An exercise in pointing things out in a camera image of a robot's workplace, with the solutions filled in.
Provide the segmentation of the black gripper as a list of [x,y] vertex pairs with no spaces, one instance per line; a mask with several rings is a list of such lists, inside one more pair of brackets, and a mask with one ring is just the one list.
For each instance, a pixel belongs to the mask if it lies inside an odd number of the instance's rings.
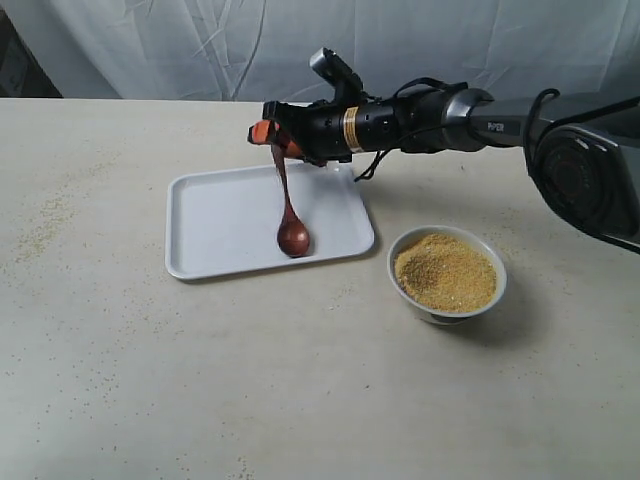
[[249,127],[247,141],[253,145],[268,145],[272,123],[276,122],[287,138],[286,157],[315,166],[328,162],[350,163],[352,153],[344,139],[343,113],[344,110],[328,103],[297,106],[268,101],[262,107],[263,120]]

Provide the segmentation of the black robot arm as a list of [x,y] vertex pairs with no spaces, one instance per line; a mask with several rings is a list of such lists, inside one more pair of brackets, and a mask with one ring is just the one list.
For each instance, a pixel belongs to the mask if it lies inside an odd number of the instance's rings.
[[270,101],[248,131],[254,145],[322,166],[370,152],[435,154],[519,148],[548,207],[580,232],[639,249],[639,100],[606,93],[497,99],[465,83],[423,77],[393,96]]

